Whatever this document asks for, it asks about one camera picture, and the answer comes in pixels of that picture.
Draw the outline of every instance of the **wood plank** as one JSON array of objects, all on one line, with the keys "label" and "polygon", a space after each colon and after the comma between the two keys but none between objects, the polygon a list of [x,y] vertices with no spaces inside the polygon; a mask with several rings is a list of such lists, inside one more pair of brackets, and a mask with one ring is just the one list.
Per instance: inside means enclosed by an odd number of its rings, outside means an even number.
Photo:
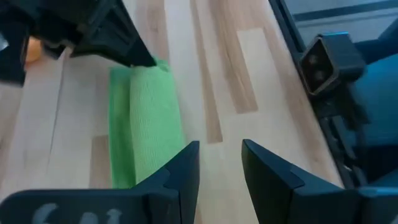
[{"label": "wood plank", "polygon": [[169,61],[169,43],[164,0],[137,0],[134,22],[149,52]]},{"label": "wood plank", "polygon": [[7,169],[7,158],[22,98],[22,88],[0,84],[0,186]]},{"label": "wood plank", "polygon": [[203,36],[200,27],[200,20],[196,0],[191,0],[191,10],[193,16],[193,23],[195,28],[195,39],[197,43],[198,57],[201,68],[201,79],[203,86],[203,101],[205,103],[206,116],[206,135],[208,143],[217,143],[223,141],[221,133],[220,119],[218,117],[217,105],[213,91],[213,84],[211,75],[207,64],[205,46],[203,43]]},{"label": "wood plank", "polygon": [[43,58],[27,69],[0,198],[43,186],[55,125],[63,55]]},{"label": "wood plank", "polygon": [[98,56],[65,61],[46,186],[88,188],[91,141],[95,132],[96,74],[104,71]]},{"label": "wood plank", "polygon": [[92,146],[90,188],[110,189],[112,183],[109,159],[109,136],[94,137]]},{"label": "wood plank", "polygon": [[206,141],[200,64],[190,1],[166,1],[170,66],[173,71],[187,142]]},{"label": "wood plank", "polygon": [[210,9],[213,20],[216,23],[218,44],[221,50],[223,66],[226,70],[226,80],[229,84],[229,92],[233,99],[237,113],[257,111],[257,101],[254,95],[248,69],[239,47],[235,15],[230,10],[229,1],[211,1]]}]

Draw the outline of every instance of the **light wood grain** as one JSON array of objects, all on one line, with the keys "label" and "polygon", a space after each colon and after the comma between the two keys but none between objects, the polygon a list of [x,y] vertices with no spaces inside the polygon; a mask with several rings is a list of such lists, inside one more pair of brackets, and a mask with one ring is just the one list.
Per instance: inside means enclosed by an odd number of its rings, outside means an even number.
[{"label": "light wood grain", "polygon": [[90,188],[109,189],[112,187],[109,136],[93,138],[91,149]]},{"label": "light wood grain", "polygon": [[7,169],[7,158],[22,98],[18,86],[0,84],[0,186]]},{"label": "light wood grain", "polygon": [[210,71],[206,59],[206,51],[203,43],[203,36],[200,27],[200,20],[196,0],[191,0],[191,9],[193,23],[195,27],[195,38],[197,43],[198,57],[200,61],[201,80],[203,86],[203,101],[206,113],[206,133],[208,143],[217,143],[223,141],[221,133],[220,119],[218,117],[217,105],[213,91]]},{"label": "light wood grain", "polygon": [[215,0],[210,2],[210,7],[213,21],[216,24],[218,45],[226,70],[226,80],[236,111],[238,113],[257,111],[256,96],[252,89],[248,70],[246,64],[242,63],[244,59],[234,23],[236,15],[231,10],[231,3]]},{"label": "light wood grain", "polygon": [[[125,3],[151,52],[169,60],[187,142],[201,141],[196,223],[258,223],[244,181],[244,138],[341,185],[268,0]],[[22,96],[5,100],[0,88],[0,124],[13,126],[18,110],[14,137],[0,127],[10,141],[9,152],[0,151],[1,198],[108,186],[109,164],[100,164],[109,157],[113,65],[97,56],[44,60],[28,69]]]},{"label": "light wood grain", "polygon": [[55,126],[63,56],[43,58],[27,72],[0,198],[43,184]]}]

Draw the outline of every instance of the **black plastic part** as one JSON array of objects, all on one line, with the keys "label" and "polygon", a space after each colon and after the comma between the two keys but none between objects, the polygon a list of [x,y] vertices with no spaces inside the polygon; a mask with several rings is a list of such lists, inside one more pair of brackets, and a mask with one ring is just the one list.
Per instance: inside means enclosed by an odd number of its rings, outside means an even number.
[{"label": "black plastic part", "polygon": [[337,33],[318,35],[299,65],[307,91],[319,95],[357,80],[365,71],[366,62],[349,35]]},{"label": "black plastic part", "polygon": [[248,139],[242,162],[259,223],[387,224],[398,214],[398,188],[344,190]]},{"label": "black plastic part", "polygon": [[0,2],[0,35],[7,42],[7,47],[0,50],[0,80],[23,85],[29,26],[15,19],[18,15],[10,8],[6,2]]},{"label": "black plastic part", "polygon": [[[295,25],[294,20],[291,19],[292,16],[285,5],[285,1],[269,0],[269,2],[272,7],[272,10],[274,11],[278,25],[284,36],[284,39],[292,56],[295,67],[301,74],[300,79],[303,85],[305,85],[306,80],[304,79],[304,75],[302,75],[302,72],[300,71],[301,70],[300,59],[302,57],[299,55],[303,55],[303,53],[306,50],[306,46],[303,45],[303,40],[301,38],[301,35],[297,31],[297,27]],[[344,157],[346,157],[345,152],[350,151],[351,149],[344,148],[343,144],[340,143],[338,139],[335,139],[330,134],[330,130],[333,129],[333,127],[331,127],[330,123],[327,121],[329,118],[333,116],[340,116],[341,113],[341,108],[339,108],[338,105],[336,105],[336,101],[338,101],[338,99],[336,99],[336,97],[333,97],[333,95],[336,92],[328,91],[328,90],[333,90],[334,87],[336,86],[330,85],[329,89],[325,89],[324,91],[325,94],[320,94],[317,96],[310,94],[307,87],[305,87],[305,90],[312,104],[315,115],[318,118],[318,122],[320,123],[323,134],[325,135],[325,138],[328,142],[330,151],[332,152],[333,160],[338,168],[340,177],[345,187],[352,189],[354,187],[358,187],[359,186],[358,184],[363,182],[360,181],[362,177],[355,176],[355,173],[351,171],[351,168],[348,168],[346,166],[345,164],[346,161],[344,161]]]},{"label": "black plastic part", "polygon": [[96,54],[127,67],[156,65],[122,0],[6,0],[0,2],[0,19],[0,32],[13,38],[0,54],[6,62],[0,80],[23,84],[21,56],[30,35],[53,58],[71,47],[72,57]]},{"label": "black plastic part", "polygon": [[196,141],[129,190],[29,190],[11,195],[0,205],[0,222],[192,224],[199,178]]}]

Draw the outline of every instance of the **wooden table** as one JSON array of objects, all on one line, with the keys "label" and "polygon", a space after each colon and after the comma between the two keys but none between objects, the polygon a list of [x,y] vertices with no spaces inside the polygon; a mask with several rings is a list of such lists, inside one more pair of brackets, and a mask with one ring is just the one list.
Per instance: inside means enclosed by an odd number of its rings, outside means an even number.
[{"label": "wooden table", "polygon": [[[201,141],[197,223],[257,223],[241,163],[249,138],[341,185],[267,0],[125,0],[174,70],[187,142]],[[0,199],[109,187],[108,75],[97,56],[28,66],[0,86]]]}]

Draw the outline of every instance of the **wood strip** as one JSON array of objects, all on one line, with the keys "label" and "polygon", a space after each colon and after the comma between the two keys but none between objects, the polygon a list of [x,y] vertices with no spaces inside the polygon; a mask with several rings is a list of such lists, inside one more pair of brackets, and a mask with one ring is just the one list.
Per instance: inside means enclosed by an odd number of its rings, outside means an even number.
[{"label": "wood strip", "polygon": [[57,114],[62,64],[63,55],[56,61],[44,57],[27,68],[0,198],[20,190],[43,187]]},{"label": "wood strip", "polygon": [[112,186],[109,160],[109,136],[94,137],[92,145],[90,188],[109,189]]},{"label": "wood strip", "polygon": [[0,186],[6,175],[7,158],[21,98],[21,87],[0,84]]},{"label": "wood strip", "polygon": [[210,8],[216,22],[218,41],[225,67],[225,79],[229,84],[229,92],[233,99],[236,112],[248,113],[257,111],[256,97],[248,74],[234,24],[234,14],[229,9],[229,1],[211,1]]},{"label": "wood strip", "polygon": [[95,128],[96,74],[105,59],[68,58],[63,70],[57,120],[46,170],[47,187],[87,188]]},{"label": "wood strip", "polygon": [[167,30],[170,66],[187,142],[206,142],[206,120],[200,64],[190,1],[173,0],[167,4]]},{"label": "wood strip", "polygon": [[203,101],[205,104],[206,116],[206,135],[208,143],[217,143],[223,141],[221,133],[220,119],[218,117],[217,105],[213,91],[213,84],[210,77],[210,71],[207,65],[205,46],[203,44],[203,36],[200,27],[200,20],[196,0],[191,0],[191,10],[193,23],[195,28],[195,37],[197,43],[197,51],[201,68],[201,79],[203,87]]},{"label": "wood strip", "polygon": [[149,52],[169,61],[164,0],[137,0],[134,17],[137,30]]},{"label": "wood strip", "polygon": [[[251,138],[270,151],[295,165],[311,171],[300,135],[289,111],[284,89],[269,45],[261,28],[239,31],[239,41],[245,62],[254,84],[256,95],[262,96],[259,103],[259,116],[246,118],[247,133]],[[231,121],[228,124],[243,126],[244,123]]]}]

